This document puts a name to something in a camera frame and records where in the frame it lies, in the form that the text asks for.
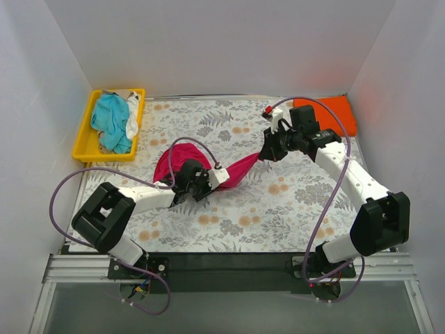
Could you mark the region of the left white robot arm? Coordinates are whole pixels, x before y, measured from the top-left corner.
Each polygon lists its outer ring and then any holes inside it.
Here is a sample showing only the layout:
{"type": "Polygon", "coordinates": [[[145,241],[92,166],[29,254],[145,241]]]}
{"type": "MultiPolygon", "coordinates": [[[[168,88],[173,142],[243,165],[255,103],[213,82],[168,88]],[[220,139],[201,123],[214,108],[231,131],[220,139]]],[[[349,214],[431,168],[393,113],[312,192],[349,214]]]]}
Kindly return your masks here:
{"type": "Polygon", "coordinates": [[[116,187],[100,184],[72,219],[72,227],[96,251],[124,262],[132,278],[147,273],[144,250],[124,234],[133,215],[178,205],[185,197],[199,201],[227,179],[225,170],[206,169],[189,159],[173,176],[165,176],[152,186],[116,187]]]}

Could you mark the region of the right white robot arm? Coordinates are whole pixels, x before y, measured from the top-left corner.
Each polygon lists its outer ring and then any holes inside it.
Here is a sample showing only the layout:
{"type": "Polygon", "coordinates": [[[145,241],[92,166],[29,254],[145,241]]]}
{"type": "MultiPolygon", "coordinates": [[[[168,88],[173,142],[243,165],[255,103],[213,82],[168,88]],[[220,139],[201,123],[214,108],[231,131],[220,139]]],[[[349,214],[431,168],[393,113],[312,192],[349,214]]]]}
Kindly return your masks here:
{"type": "Polygon", "coordinates": [[[358,256],[370,256],[404,244],[409,239],[410,200],[378,183],[350,155],[340,135],[321,129],[310,105],[292,108],[286,121],[282,111],[269,106],[262,113],[270,121],[264,131],[260,160],[280,161],[299,151],[337,181],[357,211],[349,232],[327,241],[310,253],[302,272],[330,276],[340,265],[358,256]]]}

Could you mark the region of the magenta t shirt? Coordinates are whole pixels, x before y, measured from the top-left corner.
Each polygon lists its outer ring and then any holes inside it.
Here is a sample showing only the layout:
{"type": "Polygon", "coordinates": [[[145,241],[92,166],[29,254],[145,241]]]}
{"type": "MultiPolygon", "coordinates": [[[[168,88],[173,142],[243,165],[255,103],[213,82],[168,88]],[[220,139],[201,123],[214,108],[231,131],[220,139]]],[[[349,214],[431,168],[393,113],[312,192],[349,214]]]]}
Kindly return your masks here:
{"type": "MultiPolygon", "coordinates": [[[[170,174],[168,167],[168,155],[169,149],[167,149],[159,158],[156,168],[154,170],[153,181],[158,182],[165,176],[170,174]]],[[[218,188],[219,191],[236,188],[242,181],[242,179],[249,173],[250,169],[258,161],[259,153],[248,155],[241,160],[226,167],[229,174],[229,180],[222,183],[218,188]]],[[[206,169],[210,169],[211,164],[207,157],[192,143],[180,143],[176,144],[172,150],[172,168],[174,172],[179,171],[182,165],[188,159],[194,159],[199,161],[206,169]]]]}

